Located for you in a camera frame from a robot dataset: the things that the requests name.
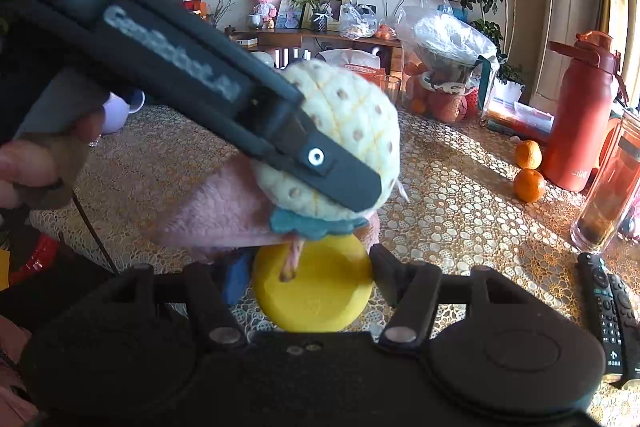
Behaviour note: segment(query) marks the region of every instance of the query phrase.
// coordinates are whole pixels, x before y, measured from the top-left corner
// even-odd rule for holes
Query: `framed photo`
[[[303,7],[295,7],[293,0],[280,1],[280,10],[276,19],[276,28],[300,28]]]
[[[327,29],[331,32],[340,31],[340,8],[343,4],[350,3],[351,0],[321,0],[321,2],[327,2],[329,4],[330,13],[329,20],[327,21]],[[309,6],[305,7],[305,16],[302,19],[302,27],[304,29],[311,29],[311,21],[314,18],[314,14]]]

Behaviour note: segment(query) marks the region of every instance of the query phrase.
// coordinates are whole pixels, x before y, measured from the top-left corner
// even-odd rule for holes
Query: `human hand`
[[[104,111],[78,120],[70,131],[82,142],[100,136]],[[47,187],[58,181],[58,169],[49,150],[25,140],[14,140],[0,147],[0,208],[17,208],[22,204],[13,184]]]

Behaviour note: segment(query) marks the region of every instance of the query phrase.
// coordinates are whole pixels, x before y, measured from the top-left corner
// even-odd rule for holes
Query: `yellow ball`
[[[262,247],[252,283],[262,311],[276,325],[296,333],[340,331],[362,313],[373,288],[371,262],[354,235],[308,241],[295,279],[281,282],[289,245]]]

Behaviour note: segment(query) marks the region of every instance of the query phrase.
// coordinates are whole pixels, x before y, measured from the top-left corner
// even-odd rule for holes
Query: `patterned tablecloth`
[[[444,273],[466,275],[484,264],[505,274],[536,297],[580,321],[574,264],[577,250],[568,230],[583,201],[549,187],[537,203],[513,197],[513,144],[477,124],[451,128],[402,113],[401,178],[407,203],[394,194],[379,211],[381,242],[402,261],[420,259]],[[176,271],[191,262],[182,250],[153,245],[142,230],[190,188],[203,181],[235,149],[180,114],[147,107],[130,117],[124,130],[100,139],[78,180],[77,193],[95,230],[118,267],[150,263],[156,271]],[[34,226],[66,241],[104,264],[74,207],[32,212]],[[607,266],[628,283],[638,313],[640,264],[633,247],[616,244]],[[234,310],[248,329],[273,328],[251,290]],[[391,310],[378,291],[351,330],[380,334]],[[440,306],[435,331],[463,318],[464,306]],[[607,427],[640,424],[640,391],[602,385],[591,415]]]

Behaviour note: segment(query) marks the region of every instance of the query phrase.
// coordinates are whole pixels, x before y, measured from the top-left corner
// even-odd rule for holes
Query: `dining table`
[[[579,251],[569,230],[584,195],[548,183],[543,198],[522,203],[513,194],[519,171],[514,143],[477,120],[446,125],[399,110],[400,181],[379,209],[380,243],[403,262],[437,265],[445,274],[468,275],[491,267],[565,317],[584,326],[575,268]],[[156,273],[192,263],[188,250],[165,248],[148,231],[214,173],[236,149],[162,105],[132,114],[116,134],[102,136],[79,175],[76,193],[98,237],[118,267],[149,263]],[[34,227],[63,235],[76,252],[107,267],[78,210],[31,212]],[[629,288],[636,316],[640,305],[640,247],[617,237],[604,254],[607,269]],[[360,316],[347,328],[382,332],[392,315],[374,287]],[[233,308],[249,330],[275,326],[261,311],[251,287]],[[464,305],[441,305],[433,334],[465,317]],[[604,427],[640,425],[640,389],[601,384],[588,410]]]

